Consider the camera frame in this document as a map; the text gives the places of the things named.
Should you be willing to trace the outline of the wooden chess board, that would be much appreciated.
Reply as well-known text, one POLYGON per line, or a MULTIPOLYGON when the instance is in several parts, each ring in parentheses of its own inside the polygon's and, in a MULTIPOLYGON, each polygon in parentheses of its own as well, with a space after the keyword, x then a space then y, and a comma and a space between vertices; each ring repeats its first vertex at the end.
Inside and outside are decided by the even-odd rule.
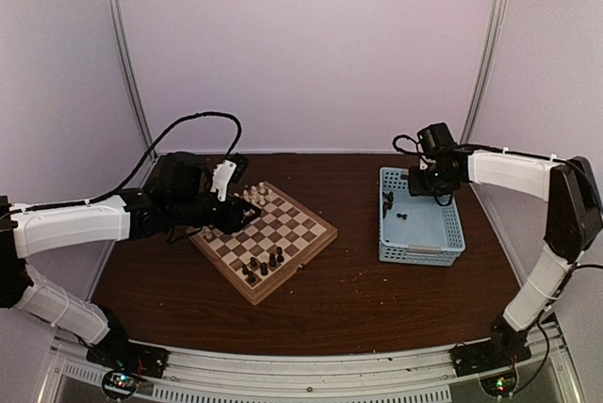
POLYGON ((338 230, 310 209, 294 200, 281 189, 265 182, 276 194, 262 216, 236 234, 205 237, 201 232, 189 229, 191 242, 216 267, 227 281, 255 306, 266 299, 278 287, 302 270, 321 251, 333 243, 338 230), (269 255, 281 247, 285 260, 269 266, 269 255), (259 267, 251 266, 255 257, 259 267), (267 263, 269 274, 262 276, 260 265, 267 263), (241 268, 246 265, 256 276, 248 282, 241 268))

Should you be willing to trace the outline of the light blue plastic basket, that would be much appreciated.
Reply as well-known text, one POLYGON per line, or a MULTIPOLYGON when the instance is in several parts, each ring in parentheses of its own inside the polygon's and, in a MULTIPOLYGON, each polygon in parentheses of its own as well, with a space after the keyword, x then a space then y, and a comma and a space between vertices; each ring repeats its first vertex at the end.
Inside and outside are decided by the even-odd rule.
POLYGON ((432 197, 413 197, 408 170, 380 168, 378 257, 384 263, 452 266, 465 250, 456 203, 432 197), (393 208, 383 217, 383 192, 394 194, 393 208), (407 214, 405 221, 397 213, 407 214))

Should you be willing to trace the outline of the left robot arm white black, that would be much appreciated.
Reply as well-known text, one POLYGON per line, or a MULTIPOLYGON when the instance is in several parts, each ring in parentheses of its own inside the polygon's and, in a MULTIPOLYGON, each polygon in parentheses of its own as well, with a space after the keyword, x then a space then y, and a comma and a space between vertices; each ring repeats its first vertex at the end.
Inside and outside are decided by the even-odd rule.
POLYGON ((195 153, 158 159, 144 185, 94 200, 42 205, 1 199, 1 306, 26 311, 72 333, 100 363, 125 369, 138 359, 129 336, 107 308, 72 295, 27 262, 39 252, 94 242, 139 240, 178 228, 237 233, 259 208, 229 193, 249 161, 235 154, 210 170, 195 153))

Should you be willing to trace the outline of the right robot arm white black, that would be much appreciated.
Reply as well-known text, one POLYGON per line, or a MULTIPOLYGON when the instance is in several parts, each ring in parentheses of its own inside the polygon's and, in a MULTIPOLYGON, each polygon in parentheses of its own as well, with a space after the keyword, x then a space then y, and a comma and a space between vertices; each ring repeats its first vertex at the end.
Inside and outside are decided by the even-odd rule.
POLYGON ((539 250, 525 267, 517 294, 492 324, 482 356, 489 365, 504 365, 525 343, 528 330, 561 296, 579 259, 602 232, 602 200, 590 161, 584 156, 560 158, 481 145, 422 139, 411 168, 414 196, 448 196, 463 184, 484 186, 510 195, 503 217, 506 233, 542 230, 529 236, 539 250))

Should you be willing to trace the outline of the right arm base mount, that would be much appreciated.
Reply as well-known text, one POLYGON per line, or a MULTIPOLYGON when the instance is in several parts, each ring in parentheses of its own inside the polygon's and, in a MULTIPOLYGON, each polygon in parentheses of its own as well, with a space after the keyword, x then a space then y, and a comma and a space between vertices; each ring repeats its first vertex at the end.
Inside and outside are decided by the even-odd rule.
POLYGON ((513 360, 522 362, 531 358, 531 351, 528 347, 500 353, 496 352, 490 341, 458 344, 449 351, 449 354, 457 377, 510 367, 513 360))

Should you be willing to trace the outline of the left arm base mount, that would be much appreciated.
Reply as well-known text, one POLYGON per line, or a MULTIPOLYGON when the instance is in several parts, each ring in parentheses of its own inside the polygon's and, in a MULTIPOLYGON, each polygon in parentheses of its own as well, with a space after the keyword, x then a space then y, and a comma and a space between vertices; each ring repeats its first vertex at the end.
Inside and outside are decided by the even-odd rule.
POLYGON ((86 359, 106 368, 126 372, 141 378, 161 379, 167 365, 169 352, 162 347, 133 344, 124 359, 113 359, 96 347, 90 347, 86 359))

